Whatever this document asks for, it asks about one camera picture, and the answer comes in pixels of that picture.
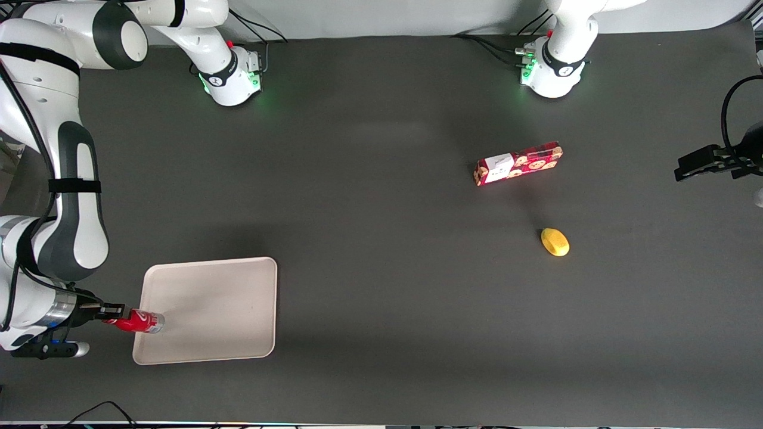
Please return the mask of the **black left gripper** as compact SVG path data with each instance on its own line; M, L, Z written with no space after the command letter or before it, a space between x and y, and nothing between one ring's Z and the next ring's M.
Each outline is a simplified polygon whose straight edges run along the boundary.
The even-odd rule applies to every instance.
M745 176L762 176L762 122L750 127L741 141L732 145L728 138L727 125L721 125L721 135L725 152L731 158L727 169L733 179ZM719 145L708 145L678 159L675 180L682 182L692 177L722 173L725 170L724 150Z

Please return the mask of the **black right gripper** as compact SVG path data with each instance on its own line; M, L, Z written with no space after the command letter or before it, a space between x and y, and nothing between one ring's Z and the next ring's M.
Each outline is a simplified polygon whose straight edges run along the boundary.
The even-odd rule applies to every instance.
M72 328L78 328L98 318L128 318L130 307L125 304L103 304L103 300L86 290L74 290L77 298L72 312Z

